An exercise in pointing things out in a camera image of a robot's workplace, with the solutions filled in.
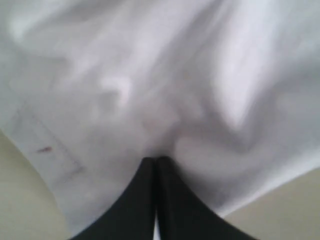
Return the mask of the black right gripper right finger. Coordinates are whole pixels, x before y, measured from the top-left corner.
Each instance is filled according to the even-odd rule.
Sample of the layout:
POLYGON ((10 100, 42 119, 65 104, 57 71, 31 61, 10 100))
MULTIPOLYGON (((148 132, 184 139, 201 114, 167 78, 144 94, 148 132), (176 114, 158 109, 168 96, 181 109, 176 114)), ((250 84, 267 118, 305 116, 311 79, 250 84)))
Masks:
POLYGON ((209 209, 181 179, 174 161, 155 161, 157 217, 162 240, 249 240, 209 209))

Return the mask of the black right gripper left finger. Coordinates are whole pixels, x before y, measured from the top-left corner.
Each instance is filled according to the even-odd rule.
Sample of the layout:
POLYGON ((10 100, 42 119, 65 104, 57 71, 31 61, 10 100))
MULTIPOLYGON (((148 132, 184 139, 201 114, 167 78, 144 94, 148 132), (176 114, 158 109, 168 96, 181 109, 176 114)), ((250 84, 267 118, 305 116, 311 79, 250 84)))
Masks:
POLYGON ((152 240, 154 238, 155 160, 143 158, 115 203, 73 240, 152 240))

